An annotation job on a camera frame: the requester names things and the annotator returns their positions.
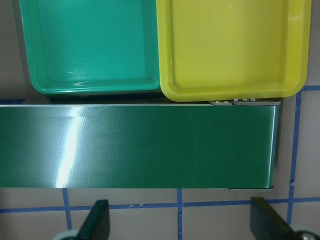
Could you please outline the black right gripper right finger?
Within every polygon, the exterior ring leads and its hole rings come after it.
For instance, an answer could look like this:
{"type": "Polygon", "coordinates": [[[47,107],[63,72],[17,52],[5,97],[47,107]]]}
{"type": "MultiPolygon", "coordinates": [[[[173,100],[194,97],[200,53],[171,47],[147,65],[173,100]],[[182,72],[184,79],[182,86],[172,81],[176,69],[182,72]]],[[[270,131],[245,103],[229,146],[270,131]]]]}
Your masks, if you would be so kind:
{"type": "Polygon", "coordinates": [[[301,240],[301,233],[294,231],[263,197],[250,200],[250,230],[256,240],[301,240]]]}

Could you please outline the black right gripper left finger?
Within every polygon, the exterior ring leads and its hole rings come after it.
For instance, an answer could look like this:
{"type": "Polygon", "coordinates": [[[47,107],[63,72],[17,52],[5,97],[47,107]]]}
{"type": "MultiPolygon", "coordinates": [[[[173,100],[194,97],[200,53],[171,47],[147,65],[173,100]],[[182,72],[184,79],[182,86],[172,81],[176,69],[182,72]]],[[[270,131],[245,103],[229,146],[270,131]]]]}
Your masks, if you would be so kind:
{"type": "Polygon", "coordinates": [[[109,202],[97,200],[79,229],[77,240],[108,240],[111,231],[109,202]]]}

